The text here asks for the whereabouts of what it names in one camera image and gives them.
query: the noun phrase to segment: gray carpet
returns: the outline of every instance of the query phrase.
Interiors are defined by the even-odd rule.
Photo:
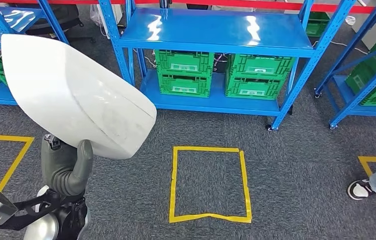
[[[81,52],[119,74],[110,42],[81,7],[84,28],[72,37]],[[335,41],[347,43],[353,31],[342,26]],[[365,178],[357,156],[376,156],[376,117],[347,117],[328,129],[334,114],[313,88],[342,50],[331,45],[294,104],[280,131],[268,132],[263,116],[159,110],[157,123],[131,159],[96,158],[86,199],[92,224],[83,239],[375,239],[376,197],[353,201],[348,184]],[[361,56],[354,51],[351,59]],[[139,84],[139,73],[136,72]],[[40,139],[45,131],[18,107],[0,105],[0,134],[35,141],[3,192],[12,200],[34,196],[43,185]],[[22,144],[0,142],[0,179]],[[235,147],[245,151],[252,223],[203,218],[169,223],[173,146]],[[245,216],[239,159],[233,153],[186,151],[179,154],[177,216],[215,212]],[[376,171],[376,164],[371,165]],[[0,230],[0,239],[23,232]]]

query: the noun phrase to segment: black and white shoe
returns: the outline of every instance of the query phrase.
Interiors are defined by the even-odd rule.
[[[363,200],[376,194],[370,186],[369,179],[354,181],[348,186],[347,193],[354,200]]]

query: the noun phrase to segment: wire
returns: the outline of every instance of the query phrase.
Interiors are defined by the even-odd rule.
[[[313,47],[316,45],[316,43],[318,43],[319,41],[315,41],[314,43],[313,43]],[[334,41],[331,41],[331,43],[332,44],[336,44],[336,45],[342,45],[342,46],[346,46],[347,47],[347,45],[346,44],[344,44],[344,43],[340,43],[340,42],[334,42]],[[361,50],[361,49],[359,49],[359,48],[354,48],[355,50],[357,50],[357,51],[359,51],[359,52],[361,52],[361,53],[363,53],[363,54],[369,54],[368,52],[365,52],[365,51],[363,51],[363,50]]]
[[[156,67],[157,67],[157,65],[153,64],[153,63],[151,62],[151,60],[150,60],[148,57],[144,56],[144,58],[148,60],[148,62],[152,65],[153,68],[156,68]]]
[[[95,5],[95,7],[97,8],[97,11],[98,11],[99,30],[101,31],[101,34],[102,34],[104,37],[107,37],[107,35],[106,35],[105,33],[102,32],[102,27],[101,27],[102,21],[101,21],[101,17],[100,17],[100,15],[99,15],[99,11],[101,11],[101,9],[98,8],[97,5]]]

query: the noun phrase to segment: red barrier tape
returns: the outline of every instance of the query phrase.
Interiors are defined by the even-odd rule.
[[[98,4],[97,0],[48,0],[50,4]],[[156,4],[157,0],[135,0],[137,4]],[[251,1],[251,0],[174,0],[174,3],[181,4],[207,4],[231,7],[245,7],[258,9],[276,9],[276,10],[300,10],[302,3],[296,2],[277,2],[277,1]],[[35,4],[36,0],[0,0],[0,3],[15,4]],[[124,0],[111,0],[112,4],[124,4]],[[333,13],[336,11],[336,4],[316,3],[311,7],[315,12]],[[351,14],[369,14],[373,11],[372,6],[353,6]]]

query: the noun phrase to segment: white plastic bag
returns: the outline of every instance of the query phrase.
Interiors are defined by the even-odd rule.
[[[91,4],[89,8],[89,17],[95,23],[95,25],[97,25],[98,27],[101,27],[102,22],[101,22],[101,18],[99,16],[99,10],[96,4]]]

